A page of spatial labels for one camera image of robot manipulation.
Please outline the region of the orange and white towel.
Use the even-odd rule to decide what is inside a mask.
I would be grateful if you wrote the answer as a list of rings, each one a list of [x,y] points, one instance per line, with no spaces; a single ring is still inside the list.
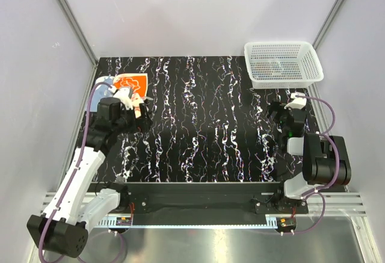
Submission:
[[[133,91],[133,107],[137,107],[140,102],[152,101],[148,97],[148,77],[146,73],[123,73],[114,78],[113,86],[116,91],[123,87],[130,87]]]

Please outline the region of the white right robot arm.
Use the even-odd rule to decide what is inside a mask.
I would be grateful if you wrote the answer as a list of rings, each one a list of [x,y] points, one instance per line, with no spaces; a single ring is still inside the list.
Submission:
[[[307,121],[307,101],[325,104],[332,115],[332,123],[326,131],[311,133],[305,131]],[[351,166],[345,140],[329,133],[336,120],[332,106],[319,98],[303,93],[291,93],[288,103],[271,101],[266,115],[272,117],[279,127],[276,136],[278,150],[293,156],[302,157],[301,173],[283,181],[268,206],[278,212],[288,212],[293,207],[306,203],[314,194],[321,194],[333,186],[348,185],[351,180]]]

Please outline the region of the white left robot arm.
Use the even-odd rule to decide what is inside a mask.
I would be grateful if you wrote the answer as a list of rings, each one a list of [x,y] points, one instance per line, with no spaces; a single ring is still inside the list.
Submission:
[[[45,251],[78,257],[101,219],[111,211],[129,208],[129,191],[123,183],[110,182],[86,205],[83,200],[119,135],[146,132],[151,124],[141,97],[105,97],[96,112],[87,113],[81,146],[75,150],[58,191],[42,213],[30,216],[26,224],[40,260],[44,260]]]

